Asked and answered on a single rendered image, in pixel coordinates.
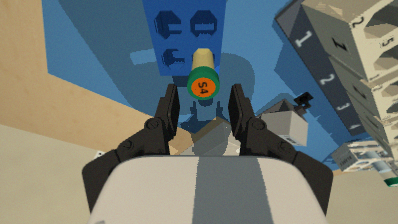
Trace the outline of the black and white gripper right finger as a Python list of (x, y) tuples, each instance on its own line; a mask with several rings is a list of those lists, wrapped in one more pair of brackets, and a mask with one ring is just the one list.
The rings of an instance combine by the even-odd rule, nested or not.
[(265, 121), (255, 117), (241, 84), (232, 85), (228, 111), (233, 137), (241, 142), (239, 156), (272, 157), (297, 167), (326, 217), (334, 177), (332, 170), (309, 155), (296, 151), (292, 144), (268, 130)]

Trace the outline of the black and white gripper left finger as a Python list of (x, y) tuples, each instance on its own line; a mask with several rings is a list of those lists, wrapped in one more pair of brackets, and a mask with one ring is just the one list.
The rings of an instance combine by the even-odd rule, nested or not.
[(82, 169), (90, 215), (100, 192), (114, 168), (125, 160), (145, 155), (170, 155), (169, 144), (176, 136), (180, 103), (177, 85), (168, 84), (153, 118), (144, 128), (121, 142), (117, 149), (87, 163)]

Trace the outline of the blue flat mat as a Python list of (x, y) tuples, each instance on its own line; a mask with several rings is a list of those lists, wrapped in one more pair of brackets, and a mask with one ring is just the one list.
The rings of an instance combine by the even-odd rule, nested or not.
[(293, 145), (340, 169), (331, 154), (352, 136), (275, 21), (293, 0), (226, 0), (218, 94), (193, 98), (188, 76), (160, 76), (142, 0), (41, 0), (48, 74), (155, 116), (168, 84), (177, 85), (177, 127), (196, 134), (216, 116), (230, 122), (232, 85), (241, 84), (255, 117), (308, 92), (307, 146)]

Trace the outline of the blue tube rack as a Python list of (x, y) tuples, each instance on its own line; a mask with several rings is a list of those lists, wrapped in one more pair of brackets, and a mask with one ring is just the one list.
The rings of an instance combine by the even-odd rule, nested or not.
[(160, 76), (188, 76), (198, 49), (213, 53), (219, 75), (226, 0), (142, 2)]

